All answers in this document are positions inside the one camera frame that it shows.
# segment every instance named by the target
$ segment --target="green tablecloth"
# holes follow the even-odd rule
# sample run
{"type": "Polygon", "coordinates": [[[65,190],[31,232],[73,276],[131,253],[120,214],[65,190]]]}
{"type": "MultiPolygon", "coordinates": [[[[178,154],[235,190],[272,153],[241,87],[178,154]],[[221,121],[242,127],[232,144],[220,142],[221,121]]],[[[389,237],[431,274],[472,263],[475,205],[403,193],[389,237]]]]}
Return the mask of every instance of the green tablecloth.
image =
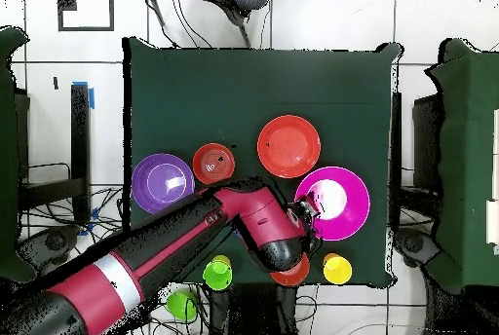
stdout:
{"type": "MultiPolygon", "coordinates": [[[[387,286],[385,272],[388,139],[392,63],[397,44],[379,52],[159,50],[130,39],[132,52],[132,165],[153,153],[172,153],[191,165],[196,150],[218,142],[231,148],[234,176],[261,175],[256,139],[273,118],[293,114],[321,137],[315,168],[341,166],[358,174],[370,193],[369,218],[353,237],[325,242],[305,283],[326,283],[328,252],[353,265],[352,284],[387,286]]],[[[275,178],[289,200],[300,180],[275,178]]],[[[196,189],[202,188],[197,182],[196,189]]],[[[132,223],[147,213],[132,204],[132,223]]],[[[210,252],[226,235],[215,238],[210,252]]],[[[229,237],[214,253],[227,255],[234,282],[271,282],[229,237]]],[[[201,282],[212,255],[184,280],[201,282]]]]}
{"type": "Polygon", "coordinates": [[[486,243],[486,201],[492,198],[494,109],[499,108],[499,55],[455,39],[430,70],[442,92],[439,173],[443,210],[437,242],[443,253],[428,271],[444,288],[499,286],[499,256],[486,243]]]}

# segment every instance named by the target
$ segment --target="blue tape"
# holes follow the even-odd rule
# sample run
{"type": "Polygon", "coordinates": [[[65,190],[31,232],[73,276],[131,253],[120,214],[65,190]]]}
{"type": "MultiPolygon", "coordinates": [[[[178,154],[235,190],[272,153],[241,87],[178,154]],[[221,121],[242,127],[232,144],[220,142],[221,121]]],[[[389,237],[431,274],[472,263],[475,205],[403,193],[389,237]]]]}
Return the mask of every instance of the blue tape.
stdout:
{"type": "Polygon", "coordinates": [[[94,102],[94,88],[89,89],[89,104],[91,109],[95,109],[96,105],[94,102]]]}
{"type": "MultiPolygon", "coordinates": [[[[97,208],[97,207],[96,207],[96,208],[94,208],[94,209],[92,210],[92,215],[91,215],[91,218],[92,218],[92,219],[98,219],[98,208],[97,208]]],[[[88,229],[89,231],[91,231],[91,230],[94,228],[94,226],[95,226],[95,225],[96,225],[96,224],[94,224],[94,223],[87,224],[87,229],[88,229]]],[[[80,237],[85,237],[85,236],[86,236],[86,235],[88,235],[88,234],[89,234],[89,232],[88,232],[88,231],[82,231],[82,232],[80,232],[78,235],[79,235],[80,237]]]]}

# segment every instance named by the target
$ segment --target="green cup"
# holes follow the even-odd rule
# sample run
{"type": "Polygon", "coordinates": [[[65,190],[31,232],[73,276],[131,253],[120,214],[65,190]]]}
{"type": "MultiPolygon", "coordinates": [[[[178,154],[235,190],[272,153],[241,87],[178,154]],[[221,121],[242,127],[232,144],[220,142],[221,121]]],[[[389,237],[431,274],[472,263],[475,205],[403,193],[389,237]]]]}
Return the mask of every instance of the green cup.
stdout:
{"type": "Polygon", "coordinates": [[[190,320],[196,317],[197,302],[196,296],[191,291],[182,289],[168,297],[165,307],[175,318],[190,320]]]}
{"type": "Polygon", "coordinates": [[[230,260],[224,255],[216,255],[205,268],[203,279],[214,291],[222,291],[232,281],[230,260]]]}

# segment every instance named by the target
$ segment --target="magenta bowl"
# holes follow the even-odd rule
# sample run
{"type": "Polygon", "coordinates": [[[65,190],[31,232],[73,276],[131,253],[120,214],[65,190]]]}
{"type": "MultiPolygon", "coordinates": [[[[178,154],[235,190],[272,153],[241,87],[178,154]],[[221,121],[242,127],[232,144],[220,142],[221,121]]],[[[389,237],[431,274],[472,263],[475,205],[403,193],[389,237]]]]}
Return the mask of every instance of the magenta bowl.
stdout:
{"type": "Polygon", "coordinates": [[[345,240],[364,225],[369,215],[369,192],[363,181],[344,167],[322,167],[300,183],[294,199],[312,197],[320,214],[313,227],[325,241],[345,240]]]}

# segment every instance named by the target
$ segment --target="red plate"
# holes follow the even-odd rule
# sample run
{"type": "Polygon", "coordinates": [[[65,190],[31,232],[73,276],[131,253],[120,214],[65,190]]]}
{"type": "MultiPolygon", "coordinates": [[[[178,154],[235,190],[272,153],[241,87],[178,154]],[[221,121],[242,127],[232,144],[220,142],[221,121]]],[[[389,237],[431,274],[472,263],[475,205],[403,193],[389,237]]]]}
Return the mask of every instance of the red plate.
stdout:
{"type": "Polygon", "coordinates": [[[272,279],[283,286],[297,286],[302,283],[310,271],[310,262],[308,260],[307,254],[303,253],[301,261],[298,265],[292,267],[288,271],[284,272],[274,272],[270,276],[272,279]]]}
{"type": "Polygon", "coordinates": [[[231,151],[218,143],[200,147],[192,160],[194,174],[205,185],[232,176],[235,165],[231,151]]]}
{"type": "Polygon", "coordinates": [[[298,116],[281,116],[269,122],[256,145],[265,168],[279,177],[305,174],[319,159],[321,141],[315,128],[298,116]]]}

